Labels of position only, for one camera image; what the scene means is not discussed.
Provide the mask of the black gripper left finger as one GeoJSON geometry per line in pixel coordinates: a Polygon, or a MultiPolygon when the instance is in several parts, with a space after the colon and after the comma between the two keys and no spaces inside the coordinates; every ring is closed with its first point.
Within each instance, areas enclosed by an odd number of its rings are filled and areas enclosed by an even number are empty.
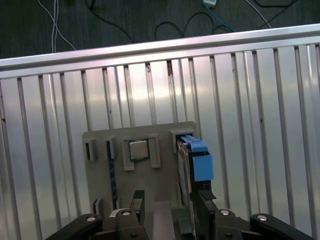
{"type": "Polygon", "coordinates": [[[145,191],[136,190],[129,208],[113,210],[106,218],[93,213],[83,214],[47,239],[144,240],[146,238],[144,220],[145,191]]]}

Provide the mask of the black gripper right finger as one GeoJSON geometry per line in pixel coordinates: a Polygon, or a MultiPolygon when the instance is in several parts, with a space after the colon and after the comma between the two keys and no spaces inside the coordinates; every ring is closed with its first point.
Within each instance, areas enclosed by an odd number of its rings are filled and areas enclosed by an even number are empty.
{"type": "Polygon", "coordinates": [[[209,190],[197,193],[199,240],[312,240],[313,237],[267,213],[244,220],[230,209],[219,209],[209,190]]]}

